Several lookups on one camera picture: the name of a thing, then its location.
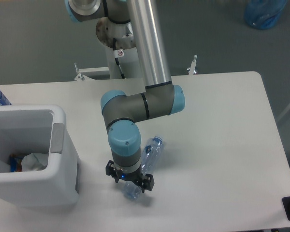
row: light blue joint cap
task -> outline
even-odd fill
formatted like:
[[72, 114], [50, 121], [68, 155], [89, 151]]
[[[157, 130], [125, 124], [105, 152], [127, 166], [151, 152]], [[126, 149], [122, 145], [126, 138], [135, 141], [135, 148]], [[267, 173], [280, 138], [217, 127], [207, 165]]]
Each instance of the light blue joint cap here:
[[80, 21], [78, 21], [75, 16], [73, 15], [71, 9], [70, 9], [70, 5], [69, 5], [69, 0], [64, 0], [64, 3], [66, 4], [66, 8], [67, 8], [67, 12], [69, 13], [70, 19], [72, 20], [72, 22], [74, 23], [80, 23]]
[[103, 108], [111, 99], [120, 95], [126, 96], [125, 92], [121, 90], [111, 90], [104, 93], [104, 95], [101, 98], [101, 110], [103, 111]]
[[108, 132], [111, 150], [124, 157], [132, 156], [141, 146], [141, 134], [131, 121], [120, 120], [114, 123]]
[[185, 108], [185, 95], [181, 86], [174, 85], [174, 102], [171, 113], [169, 115], [178, 113]]

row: gray floor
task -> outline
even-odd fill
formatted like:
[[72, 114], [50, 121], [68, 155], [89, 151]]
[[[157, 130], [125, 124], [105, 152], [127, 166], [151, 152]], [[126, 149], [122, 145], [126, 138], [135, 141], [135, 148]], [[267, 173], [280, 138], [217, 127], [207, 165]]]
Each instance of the gray floor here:
[[[172, 75], [257, 71], [274, 113], [290, 102], [290, 0], [269, 30], [248, 27], [246, 0], [158, 0]], [[106, 66], [96, 21], [72, 23], [63, 0], [0, 2], [0, 84], [71, 81], [79, 68]], [[290, 161], [290, 120], [279, 127]]]

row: white trash bin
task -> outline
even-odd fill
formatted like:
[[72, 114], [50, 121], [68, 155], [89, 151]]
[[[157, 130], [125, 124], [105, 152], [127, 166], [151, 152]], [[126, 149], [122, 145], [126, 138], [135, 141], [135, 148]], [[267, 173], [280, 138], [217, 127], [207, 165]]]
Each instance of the white trash bin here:
[[[44, 170], [10, 172], [11, 154], [49, 154]], [[80, 159], [55, 105], [0, 106], [0, 198], [18, 206], [77, 202]]]

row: white table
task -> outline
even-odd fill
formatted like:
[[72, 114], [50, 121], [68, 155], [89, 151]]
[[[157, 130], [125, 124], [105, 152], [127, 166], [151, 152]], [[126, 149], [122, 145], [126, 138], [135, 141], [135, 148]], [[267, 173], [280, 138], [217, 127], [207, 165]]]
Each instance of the white table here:
[[290, 170], [259, 74], [173, 78], [183, 112], [138, 123], [142, 146], [161, 134], [155, 186], [138, 202], [105, 175], [112, 158], [100, 109], [108, 90], [144, 91], [143, 81], [1, 86], [14, 104], [58, 104], [82, 160], [76, 205], [17, 208], [0, 200], [0, 232], [231, 232], [290, 227], [281, 199]]

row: silver metal tube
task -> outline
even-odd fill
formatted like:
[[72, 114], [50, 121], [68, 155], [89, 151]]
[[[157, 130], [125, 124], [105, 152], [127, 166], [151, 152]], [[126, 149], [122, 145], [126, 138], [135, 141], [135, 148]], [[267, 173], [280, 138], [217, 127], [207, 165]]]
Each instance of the silver metal tube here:
[[145, 85], [171, 81], [156, 0], [128, 0], [127, 3]]

